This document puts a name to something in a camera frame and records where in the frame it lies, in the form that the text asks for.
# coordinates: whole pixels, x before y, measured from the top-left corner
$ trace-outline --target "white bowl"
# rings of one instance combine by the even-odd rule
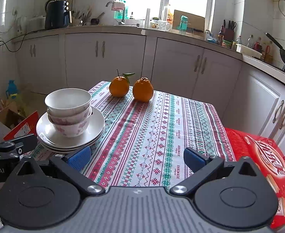
[[[60,89],[47,95],[44,102],[53,116],[69,117],[86,110],[91,99],[91,94],[83,89]]]
[[[49,121],[53,124],[55,129],[59,131],[65,137],[77,137],[81,135],[89,126],[90,120],[92,117],[92,113],[89,113],[89,116],[83,121],[72,124],[72,125],[58,125],[53,123],[51,118],[48,116]]]
[[[89,106],[86,110],[82,111],[81,113],[78,113],[76,115],[73,115],[71,117],[67,116],[67,117],[56,117],[53,116],[50,109],[47,108],[47,114],[50,117],[50,119],[52,120],[53,123],[58,124],[58,125],[72,125],[72,124],[76,124],[79,123],[81,121],[83,121],[84,119],[86,119],[89,114],[91,112],[92,113],[92,107]]]

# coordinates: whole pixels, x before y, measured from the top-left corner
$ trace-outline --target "red bag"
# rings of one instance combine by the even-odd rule
[[[275,191],[279,208],[272,228],[285,224],[285,156],[273,139],[225,128],[236,160],[249,156]]]

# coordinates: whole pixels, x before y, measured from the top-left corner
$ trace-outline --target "cabinet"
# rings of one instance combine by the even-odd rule
[[[58,35],[23,41],[16,52],[19,74],[32,92],[49,94],[66,87],[65,67],[60,62]],[[21,42],[15,44],[16,50]]]
[[[222,123],[231,129],[270,137],[284,107],[285,86],[245,63]]]
[[[241,66],[240,60],[205,49],[192,99],[212,104],[222,118]]]
[[[65,36],[67,85],[89,90],[102,80],[122,73],[135,73],[131,85],[141,77],[145,36],[115,33],[78,33]]]
[[[191,98],[203,48],[158,38],[151,83],[154,90]]]

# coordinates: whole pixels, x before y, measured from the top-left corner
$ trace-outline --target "tablecloth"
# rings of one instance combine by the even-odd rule
[[[101,81],[89,91],[91,105],[105,117],[105,127],[91,146],[91,161],[81,171],[102,187],[169,189],[192,174],[183,161],[188,146],[206,156],[235,161],[211,104],[159,91],[154,91],[148,103],[140,103],[134,99],[132,87],[125,97],[112,97],[109,84]],[[38,160],[53,155],[41,146],[31,154]]]

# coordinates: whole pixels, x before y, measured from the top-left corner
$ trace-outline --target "orange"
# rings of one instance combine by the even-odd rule
[[[110,83],[109,91],[114,97],[123,97],[129,91],[129,83],[123,76],[118,76]]]
[[[133,86],[133,96],[139,102],[146,103],[150,101],[153,96],[153,86],[148,78],[143,77],[135,82]]]

